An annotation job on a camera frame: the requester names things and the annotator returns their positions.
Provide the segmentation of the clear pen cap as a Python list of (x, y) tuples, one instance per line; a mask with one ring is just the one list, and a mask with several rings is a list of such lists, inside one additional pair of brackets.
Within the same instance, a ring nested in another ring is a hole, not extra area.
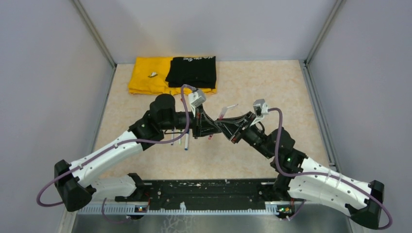
[(223, 119), (226, 111), (227, 111), (227, 108), (226, 108), (226, 107), (222, 108), (222, 110), (221, 110), (221, 112), (220, 112), (220, 114), (219, 114), (219, 118), (218, 118), (218, 119)]

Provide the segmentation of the large white blue marker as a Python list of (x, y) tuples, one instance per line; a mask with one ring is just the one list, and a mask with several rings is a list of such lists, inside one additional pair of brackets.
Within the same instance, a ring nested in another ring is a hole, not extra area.
[(190, 140), (190, 134), (187, 133), (185, 136), (184, 150), (189, 150), (189, 140)]

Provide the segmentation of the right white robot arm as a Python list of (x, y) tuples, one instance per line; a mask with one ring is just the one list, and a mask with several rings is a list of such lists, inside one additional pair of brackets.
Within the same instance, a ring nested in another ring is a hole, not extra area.
[(257, 128), (261, 117), (251, 112), (217, 119), (214, 124), (232, 143), (243, 140), (272, 160), (271, 166), (278, 172), (273, 192), (279, 200), (315, 201), (345, 214), (363, 227), (389, 228), (393, 218), (383, 204), (384, 184), (377, 180), (368, 183), (352, 179), (295, 149), (295, 141), (283, 128), (281, 110), (274, 110), (279, 113), (279, 124), (270, 134)]

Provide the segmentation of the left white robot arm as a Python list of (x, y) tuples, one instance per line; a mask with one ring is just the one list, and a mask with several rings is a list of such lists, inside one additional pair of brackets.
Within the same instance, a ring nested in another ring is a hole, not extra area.
[(82, 209), (94, 200), (142, 201), (148, 188), (136, 173), (120, 178), (100, 179), (100, 175), (126, 158), (137, 155), (155, 144), (165, 144), (164, 132), (182, 130), (180, 137), (192, 132), (193, 137), (220, 133), (215, 121), (204, 114), (205, 98), (189, 94), (189, 106), (175, 109), (175, 98), (161, 94), (149, 105), (143, 117), (111, 143), (73, 162), (61, 160), (54, 165), (56, 187), (69, 212)]

